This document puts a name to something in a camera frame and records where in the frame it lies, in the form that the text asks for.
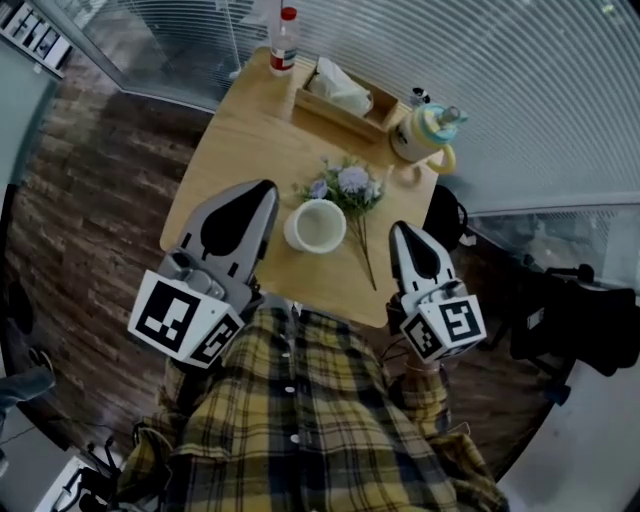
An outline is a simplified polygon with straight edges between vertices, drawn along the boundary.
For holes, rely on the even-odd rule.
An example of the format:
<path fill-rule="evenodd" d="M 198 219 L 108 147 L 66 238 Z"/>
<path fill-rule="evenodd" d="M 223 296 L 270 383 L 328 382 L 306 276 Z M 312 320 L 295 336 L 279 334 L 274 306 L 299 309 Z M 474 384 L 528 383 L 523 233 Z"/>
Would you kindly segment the person's right forearm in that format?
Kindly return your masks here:
<path fill-rule="evenodd" d="M 425 363 L 419 358 L 409 357 L 405 361 L 405 375 L 407 379 L 427 378 L 437 376 L 440 373 L 439 362 Z"/>

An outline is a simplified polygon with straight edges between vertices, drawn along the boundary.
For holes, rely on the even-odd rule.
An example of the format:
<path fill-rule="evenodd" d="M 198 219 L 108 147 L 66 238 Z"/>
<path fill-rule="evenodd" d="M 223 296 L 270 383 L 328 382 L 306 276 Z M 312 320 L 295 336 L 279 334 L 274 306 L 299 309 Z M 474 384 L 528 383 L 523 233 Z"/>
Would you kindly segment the black chair base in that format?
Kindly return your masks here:
<path fill-rule="evenodd" d="M 114 442 L 113 435 L 106 439 L 103 457 L 93 442 L 80 451 L 80 466 L 62 486 L 49 512 L 107 512 L 121 474 L 111 452 Z"/>

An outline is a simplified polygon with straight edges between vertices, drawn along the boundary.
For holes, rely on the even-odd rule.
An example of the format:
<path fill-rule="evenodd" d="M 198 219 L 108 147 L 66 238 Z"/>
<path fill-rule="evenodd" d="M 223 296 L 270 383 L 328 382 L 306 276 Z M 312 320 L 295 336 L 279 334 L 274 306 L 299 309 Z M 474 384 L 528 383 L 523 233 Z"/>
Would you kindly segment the black office chair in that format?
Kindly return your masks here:
<path fill-rule="evenodd" d="M 511 356 L 581 361 L 610 377 L 640 359 L 640 306 L 631 288 L 601 288 L 587 264 L 523 271 L 508 317 Z"/>

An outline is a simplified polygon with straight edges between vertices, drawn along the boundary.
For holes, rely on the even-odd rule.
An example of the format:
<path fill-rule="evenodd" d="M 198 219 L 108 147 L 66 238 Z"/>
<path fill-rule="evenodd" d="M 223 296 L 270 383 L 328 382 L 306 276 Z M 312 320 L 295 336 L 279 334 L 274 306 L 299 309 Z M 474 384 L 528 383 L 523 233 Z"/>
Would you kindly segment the black white shelf unit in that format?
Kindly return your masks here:
<path fill-rule="evenodd" d="M 0 0 L 0 43 L 27 57 L 36 71 L 63 78 L 71 44 L 29 2 Z"/>

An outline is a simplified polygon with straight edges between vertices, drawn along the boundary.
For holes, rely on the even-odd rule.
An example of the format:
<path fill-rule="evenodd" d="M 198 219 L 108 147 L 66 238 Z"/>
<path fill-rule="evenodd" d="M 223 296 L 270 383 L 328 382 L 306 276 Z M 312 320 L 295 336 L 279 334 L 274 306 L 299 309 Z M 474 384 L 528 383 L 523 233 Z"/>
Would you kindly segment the blue flowers bunch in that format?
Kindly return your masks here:
<path fill-rule="evenodd" d="M 376 280 L 368 247 L 367 215 L 379 204 L 386 190 L 388 173 L 375 177 L 369 166 L 353 156 L 341 160 L 321 157 L 322 170 L 308 184 L 293 183 L 293 193 L 302 201 L 328 200 L 345 215 L 347 229 L 356 240 L 374 290 Z"/>

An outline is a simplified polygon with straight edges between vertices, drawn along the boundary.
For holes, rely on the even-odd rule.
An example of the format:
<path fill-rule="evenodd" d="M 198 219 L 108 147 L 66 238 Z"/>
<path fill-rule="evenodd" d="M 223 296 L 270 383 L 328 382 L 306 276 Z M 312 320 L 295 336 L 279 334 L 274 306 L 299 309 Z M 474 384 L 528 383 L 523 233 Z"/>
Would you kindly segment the yellow plaid shirt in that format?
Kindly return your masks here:
<path fill-rule="evenodd" d="M 448 380 L 391 377 L 324 314 L 258 311 L 210 370 L 166 365 L 115 506 L 161 512 L 509 512 Z"/>

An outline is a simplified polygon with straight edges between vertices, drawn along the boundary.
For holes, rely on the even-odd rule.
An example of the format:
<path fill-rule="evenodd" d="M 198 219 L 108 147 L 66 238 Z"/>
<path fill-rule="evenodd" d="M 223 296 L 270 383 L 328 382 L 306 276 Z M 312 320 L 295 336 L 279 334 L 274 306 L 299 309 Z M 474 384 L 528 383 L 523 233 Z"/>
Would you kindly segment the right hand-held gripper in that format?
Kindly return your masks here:
<path fill-rule="evenodd" d="M 391 334 L 401 334 L 425 364 L 455 357 L 487 336 L 478 298 L 467 291 L 447 250 L 405 221 L 389 232 L 398 291 L 387 303 Z"/>

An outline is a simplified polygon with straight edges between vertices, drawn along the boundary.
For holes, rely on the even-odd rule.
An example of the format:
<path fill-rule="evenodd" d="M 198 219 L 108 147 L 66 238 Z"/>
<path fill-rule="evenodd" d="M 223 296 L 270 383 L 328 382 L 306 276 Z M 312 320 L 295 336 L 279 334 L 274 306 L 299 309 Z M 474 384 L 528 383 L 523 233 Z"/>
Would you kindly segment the white vase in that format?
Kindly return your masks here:
<path fill-rule="evenodd" d="M 284 224 L 286 242 L 295 250 L 328 254 L 343 241 L 346 217 L 334 203 L 325 199 L 308 200 L 292 212 Z"/>

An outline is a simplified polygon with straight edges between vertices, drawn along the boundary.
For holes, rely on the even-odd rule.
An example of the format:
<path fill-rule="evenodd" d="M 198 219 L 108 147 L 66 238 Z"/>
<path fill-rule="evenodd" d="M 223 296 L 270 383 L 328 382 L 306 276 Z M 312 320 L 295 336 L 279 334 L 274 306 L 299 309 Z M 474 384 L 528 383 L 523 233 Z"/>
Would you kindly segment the clear bottle red cap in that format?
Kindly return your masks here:
<path fill-rule="evenodd" d="M 280 10 L 277 32 L 271 38 L 269 67 L 275 76 L 293 71 L 298 53 L 297 9 L 291 6 Z"/>

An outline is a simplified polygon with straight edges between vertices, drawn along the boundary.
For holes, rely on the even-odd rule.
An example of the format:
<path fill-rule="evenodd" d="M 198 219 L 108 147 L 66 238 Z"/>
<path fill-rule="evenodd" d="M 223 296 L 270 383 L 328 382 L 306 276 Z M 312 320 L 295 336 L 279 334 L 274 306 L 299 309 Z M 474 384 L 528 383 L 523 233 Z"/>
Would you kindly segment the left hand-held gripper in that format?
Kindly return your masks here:
<path fill-rule="evenodd" d="M 264 301 L 255 276 L 279 210 L 277 185 L 234 185 L 198 205 L 157 270 L 145 272 L 128 330 L 177 362 L 207 369 Z"/>

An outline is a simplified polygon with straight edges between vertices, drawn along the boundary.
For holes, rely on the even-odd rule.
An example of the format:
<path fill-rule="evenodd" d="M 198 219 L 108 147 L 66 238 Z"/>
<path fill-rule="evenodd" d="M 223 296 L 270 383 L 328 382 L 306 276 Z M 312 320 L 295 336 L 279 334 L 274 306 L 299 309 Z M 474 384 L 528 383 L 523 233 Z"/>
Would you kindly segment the white tissue pack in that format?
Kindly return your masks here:
<path fill-rule="evenodd" d="M 358 117 L 364 117 L 373 107 L 371 92 L 325 57 L 318 59 L 307 90 Z"/>

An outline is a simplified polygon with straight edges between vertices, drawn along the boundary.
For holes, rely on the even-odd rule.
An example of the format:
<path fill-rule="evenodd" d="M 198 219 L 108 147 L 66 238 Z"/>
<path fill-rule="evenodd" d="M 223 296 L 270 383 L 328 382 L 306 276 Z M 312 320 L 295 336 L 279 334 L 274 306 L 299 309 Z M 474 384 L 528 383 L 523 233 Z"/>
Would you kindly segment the cream jug teal lid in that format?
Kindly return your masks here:
<path fill-rule="evenodd" d="M 402 159 L 424 161 L 435 173 L 450 174 L 456 168 L 452 142 L 468 115 L 458 107 L 429 103 L 406 114 L 390 133 L 390 143 Z"/>

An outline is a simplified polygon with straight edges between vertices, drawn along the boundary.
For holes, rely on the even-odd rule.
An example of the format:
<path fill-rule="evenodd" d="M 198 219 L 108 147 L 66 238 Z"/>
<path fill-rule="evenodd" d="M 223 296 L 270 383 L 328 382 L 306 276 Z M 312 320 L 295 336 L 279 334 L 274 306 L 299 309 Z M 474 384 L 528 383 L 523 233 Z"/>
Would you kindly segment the wooden tray box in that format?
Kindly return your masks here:
<path fill-rule="evenodd" d="M 353 115 L 307 90 L 307 85 L 314 75 L 317 61 L 313 71 L 305 79 L 303 85 L 296 90 L 295 105 L 325 120 L 331 121 L 366 140 L 371 142 L 381 140 L 388 132 L 391 121 L 400 106 L 399 99 L 377 85 L 369 83 L 353 73 L 345 72 L 341 68 L 355 82 L 368 89 L 373 97 L 373 107 L 368 114 L 364 117 Z"/>

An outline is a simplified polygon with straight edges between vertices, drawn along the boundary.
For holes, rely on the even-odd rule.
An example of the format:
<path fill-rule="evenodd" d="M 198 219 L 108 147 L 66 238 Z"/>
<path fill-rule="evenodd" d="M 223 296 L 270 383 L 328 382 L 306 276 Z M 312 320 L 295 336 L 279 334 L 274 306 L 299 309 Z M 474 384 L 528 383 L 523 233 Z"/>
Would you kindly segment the wooden table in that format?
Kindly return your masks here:
<path fill-rule="evenodd" d="M 387 140 L 370 143 L 294 104 L 314 61 L 298 58 L 292 73 L 275 76 L 270 52 L 260 48 L 219 105 L 204 132 L 167 216 L 160 246 L 179 242 L 191 212 L 200 203 L 235 184 L 269 179 L 279 190 L 280 204 L 257 280 L 269 292 L 366 324 L 387 322 L 385 305 L 396 292 L 391 274 L 388 235 L 404 220 L 421 226 L 437 176 L 424 165 L 400 159 Z M 352 235 L 327 255 L 292 249 L 284 223 L 300 204 L 293 184 L 312 182 L 322 163 L 354 157 L 386 181 L 381 202 L 367 215 L 369 254 L 364 256 Z"/>

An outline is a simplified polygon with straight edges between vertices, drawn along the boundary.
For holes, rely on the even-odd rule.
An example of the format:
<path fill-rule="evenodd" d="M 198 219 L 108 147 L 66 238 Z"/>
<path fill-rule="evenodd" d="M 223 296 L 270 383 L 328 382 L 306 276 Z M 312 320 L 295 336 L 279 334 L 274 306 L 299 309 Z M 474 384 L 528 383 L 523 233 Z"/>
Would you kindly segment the black backpack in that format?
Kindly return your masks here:
<path fill-rule="evenodd" d="M 448 252 L 456 249 L 465 234 L 468 214 L 456 196 L 446 187 L 436 185 L 423 224 L 423 230 Z"/>

